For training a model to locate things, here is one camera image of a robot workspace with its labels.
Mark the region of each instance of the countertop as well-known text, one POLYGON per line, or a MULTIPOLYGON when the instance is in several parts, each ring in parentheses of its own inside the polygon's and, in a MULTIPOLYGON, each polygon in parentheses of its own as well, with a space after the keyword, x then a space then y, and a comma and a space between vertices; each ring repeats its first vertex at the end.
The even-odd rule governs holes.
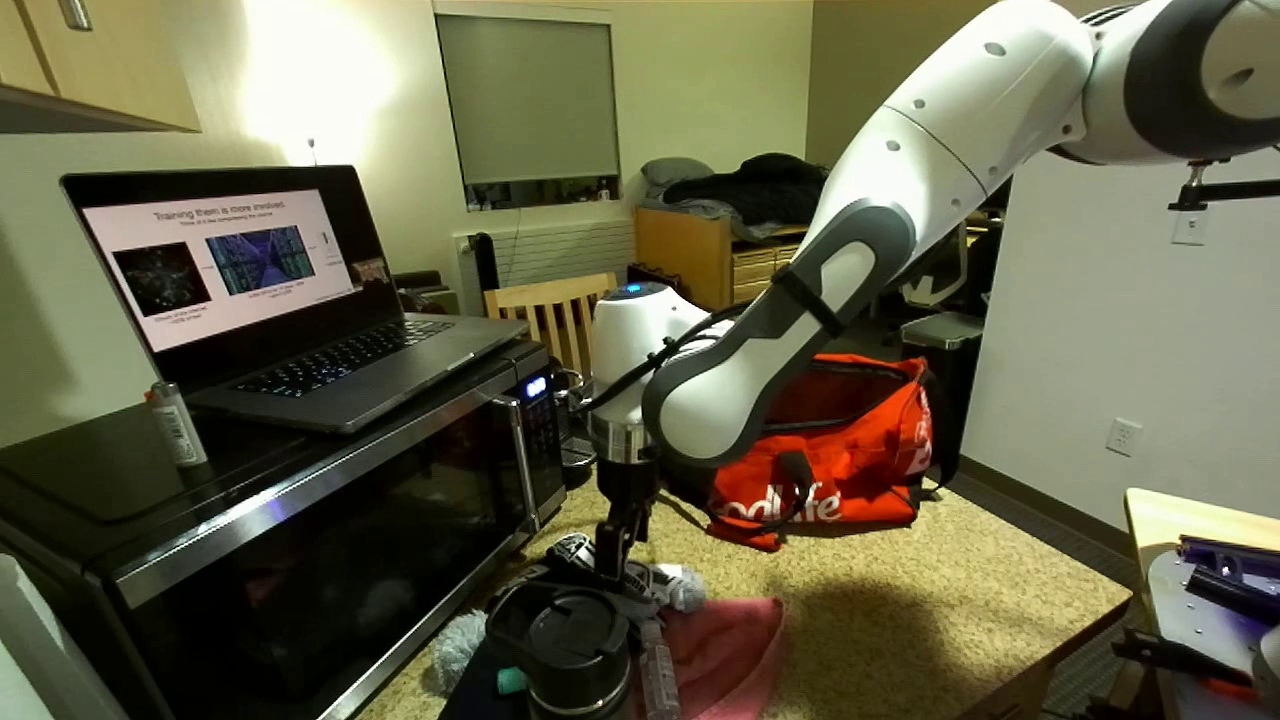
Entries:
MULTIPOLYGON (((1117 618, 1129 588, 1001 517, 940 492, 912 526, 794 534, 757 553, 705 534, 680 499, 651 510, 633 558, 690 562, 714 598, 786 598, 786 670, 768 714, 990 714, 1054 660, 1117 618)), ((575 487, 523 548, 593 533, 602 492, 575 487)), ((359 720, 441 714, 426 686, 428 647, 359 720)))

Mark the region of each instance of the red handbag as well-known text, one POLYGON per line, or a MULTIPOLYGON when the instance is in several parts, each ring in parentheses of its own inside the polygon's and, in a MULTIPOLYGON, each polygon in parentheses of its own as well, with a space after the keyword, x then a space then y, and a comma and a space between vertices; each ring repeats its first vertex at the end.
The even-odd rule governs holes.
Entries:
POLYGON ((714 534, 768 548, 786 526, 892 526, 919 510, 933 462, 926 357, 818 353, 763 417, 763 436, 714 481, 714 534))

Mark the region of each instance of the cabinet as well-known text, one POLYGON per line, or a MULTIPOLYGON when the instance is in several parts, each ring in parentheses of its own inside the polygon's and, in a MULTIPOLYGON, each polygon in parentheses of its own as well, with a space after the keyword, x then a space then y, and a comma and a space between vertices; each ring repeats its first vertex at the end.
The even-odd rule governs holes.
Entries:
POLYGON ((726 216, 635 206, 635 268, 669 279, 708 312, 761 294, 795 242, 800 227, 736 242, 736 227, 726 216))
POLYGON ((51 96, 51 82, 42 68, 37 42, 16 0, 0 0, 0 82, 51 96))
POLYGON ((195 126, 164 0, 0 0, 0 126, 195 126))

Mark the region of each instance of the trash can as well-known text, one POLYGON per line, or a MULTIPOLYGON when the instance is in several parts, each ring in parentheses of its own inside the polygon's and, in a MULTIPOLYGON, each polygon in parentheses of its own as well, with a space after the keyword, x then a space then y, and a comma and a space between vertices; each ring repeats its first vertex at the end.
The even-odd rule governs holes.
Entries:
POLYGON ((929 361, 933 455, 940 484, 947 484, 959 468, 979 337, 986 320, 965 312, 933 312, 902 322, 902 353, 929 361))

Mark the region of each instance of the laptop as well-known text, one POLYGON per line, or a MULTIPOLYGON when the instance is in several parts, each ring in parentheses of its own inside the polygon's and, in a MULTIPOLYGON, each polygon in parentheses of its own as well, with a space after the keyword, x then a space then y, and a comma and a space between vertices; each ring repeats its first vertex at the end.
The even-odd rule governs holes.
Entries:
POLYGON ((74 171, 63 190, 192 411, 359 433, 523 322, 403 316, 355 168, 74 171))

